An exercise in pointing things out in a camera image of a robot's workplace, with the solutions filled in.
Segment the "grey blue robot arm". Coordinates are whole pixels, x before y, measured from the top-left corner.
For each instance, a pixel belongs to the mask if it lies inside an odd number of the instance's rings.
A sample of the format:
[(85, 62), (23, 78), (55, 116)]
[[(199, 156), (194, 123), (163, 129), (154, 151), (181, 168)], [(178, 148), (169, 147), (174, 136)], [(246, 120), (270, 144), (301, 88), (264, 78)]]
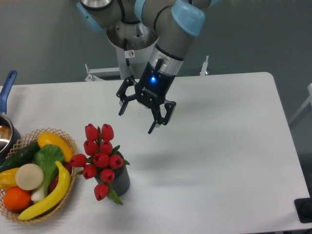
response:
[(80, 0), (77, 8), (94, 31), (115, 47), (120, 114), (136, 100), (150, 109), (152, 128), (169, 123), (176, 107), (166, 94), (200, 34), (208, 0)]

